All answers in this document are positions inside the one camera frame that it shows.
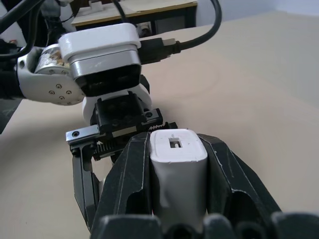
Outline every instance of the black cable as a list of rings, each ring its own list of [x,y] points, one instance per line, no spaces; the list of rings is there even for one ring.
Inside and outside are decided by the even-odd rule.
[[[36,39],[36,32],[37,32],[37,25],[38,25],[38,16],[40,12],[41,5],[44,0],[38,3],[30,12],[29,16],[29,33],[28,33],[28,41],[26,46],[19,52],[13,54],[0,54],[0,60],[8,60],[12,58],[18,58],[20,56],[24,56],[28,54],[35,43]]]
[[[14,8],[0,17],[0,34],[7,30],[12,24],[26,15],[34,6],[43,0],[22,0]]]
[[[67,22],[68,20],[70,20],[72,17],[75,17],[76,14],[72,13],[72,15],[71,15],[68,19],[63,20],[63,21],[52,21],[52,20],[50,20],[50,19],[47,19],[47,21],[51,21],[51,22],[55,22],[55,23],[65,23],[65,22]]]
[[[221,21],[222,21],[222,12],[221,12],[221,7],[219,4],[218,0],[210,0],[211,3],[214,6],[215,9],[215,22],[214,25],[212,26],[212,28],[205,33],[204,35],[197,37],[193,40],[190,41],[186,41],[186,42],[181,42],[179,43],[179,49],[182,50],[186,50],[186,49],[190,49],[192,47],[198,46],[200,44],[203,44],[204,42],[208,41],[209,39],[211,39],[216,32],[218,31]]]
[[[127,19],[124,11],[123,11],[123,8],[121,7],[120,3],[118,0],[112,0],[112,2],[114,3],[115,7],[117,8],[117,10],[119,11],[120,15],[121,15],[121,19],[122,19],[122,22],[129,22],[129,20]]]

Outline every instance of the rectangular slot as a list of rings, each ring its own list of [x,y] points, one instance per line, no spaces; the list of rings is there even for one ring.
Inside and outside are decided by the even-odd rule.
[[[182,148],[179,138],[169,138],[171,148]]]

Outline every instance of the white rectangular object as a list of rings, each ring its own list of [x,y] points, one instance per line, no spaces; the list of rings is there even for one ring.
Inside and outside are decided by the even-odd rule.
[[[139,35],[134,25],[121,23],[82,31],[71,32],[59,39],[61,55],[65,62],[72,56],[84,53],[95,54],[109,48],[134,45],[141,47]]]
[[[153,211],[166,232],[183,223],[202,231],[206,213],[207,152],[188,129],[163,129],[151,134]]]

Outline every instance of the silver metal plate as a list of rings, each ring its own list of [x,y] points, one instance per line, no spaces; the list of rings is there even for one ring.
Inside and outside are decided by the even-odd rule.
[[[75,61],[70,65],[73,78],[95,74],[122,66],[140,65],[139,55],[136,50],[122,51],[113,54],[92,57]]]
[[[121,130],[118,130],[118,131],[114,131],[112,133],[112,135],[113,135],[113,138],[116,138],[116,137],[119,137],[119,136],[124,135],[124,134],[133,133],[136,130],[137,130],[136,126],[133,126],[133,127],[124,128],[124,129],[121,129]]]
[[[144,112],[144,115],[147,119],[147,122],[142,123],[142,125],[147,125],[149,123],[153,123],[159,117],[157,110],[151,110],[151,111]]]
[[[95,138],[99,135],[99,128],[97,124],[95,124],[89,127],[79,128],[73,131],[66,132],[65,138],[68,144],[71,144],[80,140]]]

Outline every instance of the desk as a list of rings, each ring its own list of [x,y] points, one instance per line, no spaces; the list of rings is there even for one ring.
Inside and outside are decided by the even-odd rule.
[[[165,120],[225,141],[285,211],[319,208],[318,26],[319,17],[282,12],[229,21],[205,44],[142,69]],[[81,105],[22,101],[0,136],[1,238],[88,238],[64,139],[82,126]]]
[[[126,0],[121,1],[120,4],[131,23],[150,21],[153,35],[156,34],[155,21],[165,18],[183,16],[185,28],[196,26],[196,0]],[[82,8],[72,25],[77,30],[83,30],[122,22],[113,3],[103,6],[104,11],[88,15],[85,13],[89,7]]]

